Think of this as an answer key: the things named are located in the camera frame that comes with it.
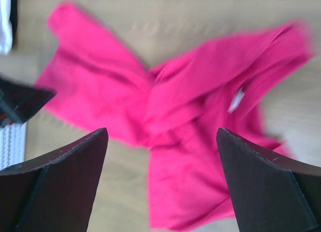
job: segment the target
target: fabric fold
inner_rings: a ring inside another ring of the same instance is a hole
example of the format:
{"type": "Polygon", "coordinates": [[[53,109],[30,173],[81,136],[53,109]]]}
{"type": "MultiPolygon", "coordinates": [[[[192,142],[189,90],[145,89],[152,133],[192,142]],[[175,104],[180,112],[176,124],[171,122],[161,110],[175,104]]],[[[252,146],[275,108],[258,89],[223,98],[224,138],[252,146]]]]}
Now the fabric fold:
{"type": "Polygon", "coordinates": [[[302,23],[214,38],[149,70],[71,2],[48,24],[59,47],[36,82],[57,92],[46,108],[79,128],[107,127],[114,139],[150,148],[151,228],[188,231],[234,216],[218,128],[290,156],[264,135],[259,100],[314,55],[302,23]]]}

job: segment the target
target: table surface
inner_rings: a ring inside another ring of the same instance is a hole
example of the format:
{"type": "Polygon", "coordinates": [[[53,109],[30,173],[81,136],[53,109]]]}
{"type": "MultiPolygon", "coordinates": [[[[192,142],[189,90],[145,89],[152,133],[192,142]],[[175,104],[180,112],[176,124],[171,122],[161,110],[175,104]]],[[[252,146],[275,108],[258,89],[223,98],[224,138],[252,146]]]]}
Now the table surface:
{"type": "MultiPolygon", "coordinates": [[[[46,19],[63,0],[19,0],[18,47],[0,57],[2,73],[33,83],[52,58],[57,41],[46,19]]],[[[147,64],[202,41],[240,30],[306,19],[319,48],[321,0],[75,0],[109,25],[147,64]]],[[[321,165],[320,56],[274,88],[264,99],[268,133],[280,136],[299,160],[321,165]]],[[[44,111],[28,123],[26,159],[85,133],[44,111]]],[[[149,152],[110,141],[88,231],[149,231],[146,173],[149,152]]],[[[198,231],[238,231],[222,220],[198,231]]]]}

